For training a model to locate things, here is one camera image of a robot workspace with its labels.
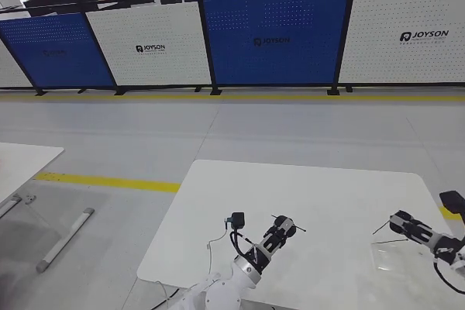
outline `blue partition panel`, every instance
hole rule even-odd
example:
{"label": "blue partition panel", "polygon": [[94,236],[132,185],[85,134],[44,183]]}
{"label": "blue partition panel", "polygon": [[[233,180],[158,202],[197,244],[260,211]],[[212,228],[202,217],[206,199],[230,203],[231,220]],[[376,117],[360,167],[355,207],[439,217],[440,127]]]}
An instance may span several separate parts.
{"label": "blue partition panel", "polygon": [[331,83],[346,0],[204,0],[219,84]]}
{"label": "blue partition panel", "polygon": [[38,87],[112,86],[80,13],[4,20],[0,29]]}

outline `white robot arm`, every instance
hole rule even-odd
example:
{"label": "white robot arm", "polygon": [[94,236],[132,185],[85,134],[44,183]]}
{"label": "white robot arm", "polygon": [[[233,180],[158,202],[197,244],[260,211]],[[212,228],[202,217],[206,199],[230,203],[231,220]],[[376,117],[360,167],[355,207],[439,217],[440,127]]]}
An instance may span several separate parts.
{"label": "white robot arm", "polygon": [[286,216],[278,216],[274,225],[263,236],[259,244],[252,244],[246,253],[238,247],[237,230],[244,226],[244,214],[233,213],[228,219],[234,229],[231,241],[238,256],[231,263],[232,276],[222,278],[218,273],[210,274],[204,281],[196,284],[177,301],[171,310],[238,310],[241,307],[241,294],[246,288],[255,288],[261,279],[262,271],[270,263],[274,253],[279,250],[287,238],[296,233],[296,226]]}
{"label": "white robot arm", "polygon": [[[447,191],[439,196],[448,211],[460,214],[465,225],[465,199],[456,191]],[[444,260],[465,278],[465,237],[459,240],[446,234],[437,233],[431,227],[401,210],[390,217],[389,226],[395,233],[405,235],[410,240],[427,246],[436,259]],[[434,269],[444,283],[455,292],[465,295],[465,291],[455,288],[443,277],[436,261]]]}

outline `black frame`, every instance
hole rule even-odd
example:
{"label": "black frame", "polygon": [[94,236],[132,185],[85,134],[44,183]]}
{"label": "black frame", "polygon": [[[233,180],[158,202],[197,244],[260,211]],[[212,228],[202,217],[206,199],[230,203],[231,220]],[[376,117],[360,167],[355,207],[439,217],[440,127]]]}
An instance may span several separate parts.
{"label": "black frame", "polygon": [[[9,46],[7,43],[7,40],[4,38],[2,32],[0,31],[0,40],[5,44],[5,47],[7,50],[10,52],[12,57],[14,58],[15,62],[19,65],[21,68],[22,72],[24,75],[28,78],[29,82],[31,83],[32,87],[31,88],[0,88],[0,89],[10,89],[10,90],[30,90],[34,89],[36,91],[36,95],[44,95],[46,92],[44,90],[46,89],[80,89],[78,93],[84,92],[86,89],[98,89],[98,90],[114,90],[115,95],[124,95],[127,91],[136,91],[136,90],[157,90],[157,89],[172,89],[172,88],[195,88],[195,92],[200,91],[202,88],[212,88],[212,91],[210,95],[220,95],[221,90],[219,88],[236,88],[236,87],[244,87],[244,88],[255,88],[255,87],[272,87],[272,88],[325,88],[325,87],[330,87],[329,90],[327,90],[328,95],[339,95],[339,90],[338,87],[345,87],[346,91],[348,92],[353,92],[353,87],[399,87],[399,88],[407,88],[407,87],[441,87],[441,86],[450,86],[450,87],[465,87],[465,83],[463,82],[441,82],[441,83],[339,83],[339,75],[341,73],[341,65],[343,63],[343,55],[344,55],[344,49],[346,45],[346,38],[348,35],[348,29],[350,27],[350,19],[351,19],[351,11],[353,8],[353,0],[346,0],[346,7],[345,7],[345,13],[343,17],[343,26],[342,26],[342,32],[341,32],[341,37],[339,41],[339,47],[338,47],[338,54],[336,58],[336,69],[334,73],[334,78],[332,80],[332,83],[301,83],[301,84],[217,84],[217,81],[215,79],[215,69],[214,69],[214,64],[213,64],[213,57],[212,57],[212,48],[210,45],[210,38],[208,35],[208,26],[206,22],[206,16],[205,16],[205,4],[204,0],[195,0],[198,3],[198,10],[200,14],[200,20],[201,20],[201,29],[203,32],[203,39],[205,41],[205,50],[207,53],[207,61],[208,61],[208,69],[210,72],[210,80],[211,84],[165,84],[165,85],[117,85],[114,75],[112,73],[112,70],[110,69],[109,63],[107,62],[105,55],[103,54],[102,48],[100,47],[100,44],[98,42],[98,39],[96,38],[96,35],[91,27],[91,24],[88,20],[88,17],[86,16],[86,10],[83,4],[92,4],[92,3],[97,3],[97,4],[105,4],[105,3],[115,3],[116,5],[114,6],[114,9],[118,9],[119,6],[118,4],[123,4],[125,1],[123,0],[101,0],[101,1],[88,1],[88,2],[79,2],[77,0],[76,3],[70,3],[70,4],[62,4],[62,5],[47,5],[47,6],[39,6],[35,8],[27,8],[27,9],[11,9],[11,10],[5,10],[5,11],[0,11],[0,14],[6,14],[10,12],[28,12],[31,10],[37,10],[37,9],[55,9],[56,7],[65,7],[65,6],[72,6],[75,5],[79,8],[79,12],[83,15],[83,19],[88,25],[88,30],[95,42],[95,45],[98,49],[98,52],[100,53],[102,60],[107,67],[107,71],[110,75],[110,78],[112,80],[112,86],[111,87],[100,87],[100,86],[74,86],[74,87],[45,87],[45,88],[40,88],[38,85],[36,85],[31,78],[31,76],[28,74],[22,63],[19,61],[19,58],[14,54],[12,51],[12,48]],[[100,10],[107,10],[111,9],[111,7],[103,8]]]}

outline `table leg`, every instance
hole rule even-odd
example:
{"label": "table leg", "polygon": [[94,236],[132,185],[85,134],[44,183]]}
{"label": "table leg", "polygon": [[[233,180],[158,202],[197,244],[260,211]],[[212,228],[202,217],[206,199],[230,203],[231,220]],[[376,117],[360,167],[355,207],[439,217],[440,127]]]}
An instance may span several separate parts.
{"label": "table leg", "polygon": [[12,197],[12,199],[7,201],[7,203],[5,203],[5,205],[0,208],[0,218],[4,216],[5,213],[7,213],[11,208],[13,208],[14,205],[17,205],[21,200],[22,199],[18,195],[15,195]]}
{"label": "table leg", "polygon": [[57,255],[66,246],[69,240],[71,240],[71,238],[78,232],[81,226],[83,226],[84,222],[86,222],[86,220],[90,217],[91,214],[93,214],[94,211],[95,210],[92,208],[86,208],[83,211],[83,214],[71,226],[69,233],[64,238],[60,239],[55,244],[55,246],[53,246],[52,250],[48,252],[45,258],[43,258],[43,260],[40,261],[38,265],[36,265],[36,271],[38,271],[38,273],[43,273],[49,267],[55,257],[57,257]]}

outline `table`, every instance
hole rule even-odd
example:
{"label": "table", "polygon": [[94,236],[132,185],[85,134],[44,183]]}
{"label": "table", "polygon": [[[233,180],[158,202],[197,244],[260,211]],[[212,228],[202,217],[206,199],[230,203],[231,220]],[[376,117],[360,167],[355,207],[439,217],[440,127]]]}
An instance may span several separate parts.
{"label": "table", "polygon": [[[383,278],[376,276],[383,271],[376,268],[376,246],[371,243],[400,239],[389,228],[375,236],[372,232],[399,209],[438,232],[451,233],[416,174],[197,160],[137,275],[144,281],[189,288],[206,277],[206,244],[223,234],[225,217],[245,212],[241,233],[260,242],[273,223],[271,215],[286,215],[307,232],[298,230],[275,253],[257,288],[248,290],[244,299],[294,309],[390,309],[398,302],[363,298],[384,285]],[[401,243],[427,256],[425,247]],[[213,243],[212,250],[212,270],[230,274],[229,264],[236,252],[229,238]],[[450,296],[455,293],[434,274],[432,262],[426,263],[414,271],[427,283],[420,287],[428,290],[432,283],[441,296],[455,299]],[[423,307],[408,305],[408,310],[415,308]]]}
{"label": "table", "polygon": [[[18,193],[29,180],[63,152],[64,149],[61,147],[0,143],[0,218],[20,201],[24,200],[27,205],[34,201],[36,196]],[[38,264],[36,267],[38,272],[44,272],[49,267],[52,260],[92,213],[93,209],[84,210],[71,227],[69,234],[59,240]]]}

